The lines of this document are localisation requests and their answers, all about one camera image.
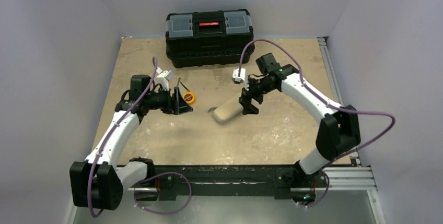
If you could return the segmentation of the black plastic toolbox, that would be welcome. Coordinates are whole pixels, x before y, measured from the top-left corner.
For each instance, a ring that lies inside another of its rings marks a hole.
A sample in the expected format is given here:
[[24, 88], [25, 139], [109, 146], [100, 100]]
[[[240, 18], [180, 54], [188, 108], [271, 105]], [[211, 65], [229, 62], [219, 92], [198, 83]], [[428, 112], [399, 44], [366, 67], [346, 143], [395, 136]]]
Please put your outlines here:
[[175, 68], [245, 64], [255, 50], [247, 9], [168, 14], [165, 37]]

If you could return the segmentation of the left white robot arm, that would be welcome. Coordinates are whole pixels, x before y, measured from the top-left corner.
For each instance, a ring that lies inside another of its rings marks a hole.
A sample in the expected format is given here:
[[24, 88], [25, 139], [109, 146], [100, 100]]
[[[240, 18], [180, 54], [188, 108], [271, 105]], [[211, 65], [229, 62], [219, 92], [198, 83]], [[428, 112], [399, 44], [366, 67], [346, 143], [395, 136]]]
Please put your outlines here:
[[115, 210], [125, 190], [139, 182], [156, 179], [155, 166], [148, 158], [133, 158], [118, 169], [117, 162], [128, 140], [149, 111], [180, 115], [193, 111], [179, 86], [169, 88], [172, 71], [155, 77], [134, 75], [130, 88], [116, 104], [112, 121], [99, 144], [69, 169], [73, 204], [90, 210]]

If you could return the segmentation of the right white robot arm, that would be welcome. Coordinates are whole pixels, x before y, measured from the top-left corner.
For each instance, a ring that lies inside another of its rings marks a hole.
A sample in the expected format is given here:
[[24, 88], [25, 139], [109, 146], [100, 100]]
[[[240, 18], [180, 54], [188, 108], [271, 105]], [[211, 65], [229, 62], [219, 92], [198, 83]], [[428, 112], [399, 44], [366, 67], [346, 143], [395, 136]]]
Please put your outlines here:
[[263, 102], [264, 95], [278, 90], [294, 99], [318, 123], [315, 147], [304, 158], [295, 163], [295, 176], [308, 176], [317, 173], [339, 155], [350, 151], [361, 143], [358, 117], [347, 111], [351, 105], [343, 107], [300, 78], [299, 70], [290, 65], [281, 66], [272, 53], [259, 57], [256, 64], [260, 78], [248, 78], [248, 86], [242, 89], [239, 103], [242, 114], [258, 114], [253, 101]]

